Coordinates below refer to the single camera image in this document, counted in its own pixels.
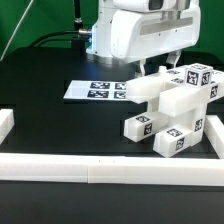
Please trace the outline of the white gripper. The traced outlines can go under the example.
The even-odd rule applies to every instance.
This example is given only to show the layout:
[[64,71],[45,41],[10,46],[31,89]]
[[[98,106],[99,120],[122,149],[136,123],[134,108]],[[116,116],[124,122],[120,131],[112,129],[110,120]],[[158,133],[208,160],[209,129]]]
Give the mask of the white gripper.
[[138,61],[135,77],[143,77],[146,58],[169,53],[173,68],[182,49],[197,43],[200,33],[199,0],[113,0],[111,54],[123,62]]

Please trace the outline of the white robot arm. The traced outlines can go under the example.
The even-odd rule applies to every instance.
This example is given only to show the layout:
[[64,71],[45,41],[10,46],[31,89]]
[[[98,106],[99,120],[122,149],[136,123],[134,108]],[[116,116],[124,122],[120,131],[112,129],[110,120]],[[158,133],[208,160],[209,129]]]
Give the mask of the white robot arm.
[[138,63],[165,54],[176,65],[199,39],[199,0],[99,0],[87,56],[105,64]]

